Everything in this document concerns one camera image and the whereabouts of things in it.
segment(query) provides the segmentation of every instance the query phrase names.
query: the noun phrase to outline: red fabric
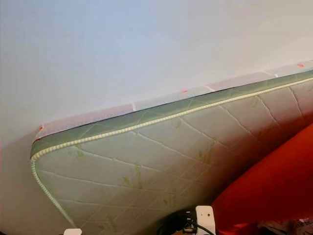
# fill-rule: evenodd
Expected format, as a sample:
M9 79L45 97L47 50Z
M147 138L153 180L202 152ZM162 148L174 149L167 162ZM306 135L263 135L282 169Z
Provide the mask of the red fabric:
M214 202L222 235L256 234L262 220L313 216L313 125L232 183Z

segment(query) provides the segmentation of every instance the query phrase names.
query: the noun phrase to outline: quilted mattress surface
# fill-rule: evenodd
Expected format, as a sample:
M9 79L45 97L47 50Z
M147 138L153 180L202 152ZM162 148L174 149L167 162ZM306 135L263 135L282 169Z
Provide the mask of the quilted mattress surface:
M307 71L83 125L35 141L32 172L85 235L153 234L312 123L312 95Z

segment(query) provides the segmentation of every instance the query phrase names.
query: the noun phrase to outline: wall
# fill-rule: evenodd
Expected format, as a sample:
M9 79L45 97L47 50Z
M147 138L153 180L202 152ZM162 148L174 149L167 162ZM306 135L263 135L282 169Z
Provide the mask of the wall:
M32 179L40 124L312 59L311 0L0 0L1 229L67 226Z

